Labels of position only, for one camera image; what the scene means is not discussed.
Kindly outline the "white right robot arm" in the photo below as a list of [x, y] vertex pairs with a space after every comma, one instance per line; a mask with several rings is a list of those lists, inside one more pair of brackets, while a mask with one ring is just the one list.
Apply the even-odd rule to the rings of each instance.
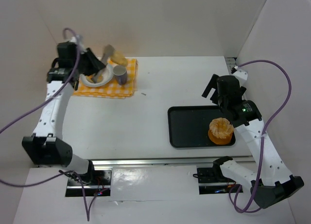
[[221, 176], [230, 178], [251, 193], [251, 202], [266, 209], [289, 198], [304, 186], [300, 176], [294, 176], [277, 153], [256, 104], [242, 98], [245, 87], [233, 75], [214, 74], [202, 96], [205, 98], [214, 89], [211, 101], [241, 135], [258, 166], [253, 172], [238, 164], [229, 156], [213, 162], [213, 168]]

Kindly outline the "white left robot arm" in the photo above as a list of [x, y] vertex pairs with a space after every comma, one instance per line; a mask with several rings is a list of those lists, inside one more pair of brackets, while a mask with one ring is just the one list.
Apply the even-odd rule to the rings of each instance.
[[79, 176], [88, 185], [96, 176], [94, 165], [75, 155], [63, 141], [63, 122], [80, 76], [93, 75], [106, 65], [75, 39], [59, 43], [56, 49], [58, 57], [47, 73], [47, 95], [39, 122], [32, 135], [22, 139], [22, 147], [35, 165], [64, 168], [71, 171], [70, 178]]

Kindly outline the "long golden bread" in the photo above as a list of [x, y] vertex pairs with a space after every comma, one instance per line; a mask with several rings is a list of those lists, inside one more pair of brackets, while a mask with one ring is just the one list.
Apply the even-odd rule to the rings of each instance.
[[114, 51], [113, 54], [110, 56], [110, 60], [117, 64], [126, 67], [128, 65], [128, 61], [125, 58], [125, 56], [119, 52], [119, 51]]

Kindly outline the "metal bread tongs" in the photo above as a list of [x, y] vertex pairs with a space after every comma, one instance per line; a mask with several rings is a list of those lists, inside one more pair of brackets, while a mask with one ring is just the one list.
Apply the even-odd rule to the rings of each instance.
[[102, 58], [100, 60], [100, 64], [97, 68], [97, 71], [95, 72], [95, 74], [92, 76], [91, 80], [93, 81], [93, 83], [98, 83], [98, 79], [101, 76], [101, 74], [103, 73], [104, 69], [106, 68], [107, 64], [108, 64], [108, 59], [109, 57], [111, 57], [115, 52], [115, 49], [112, 45], [108, 44], [106, 46], [104, 46], [104, 50], [103, 50], [103, 55]]

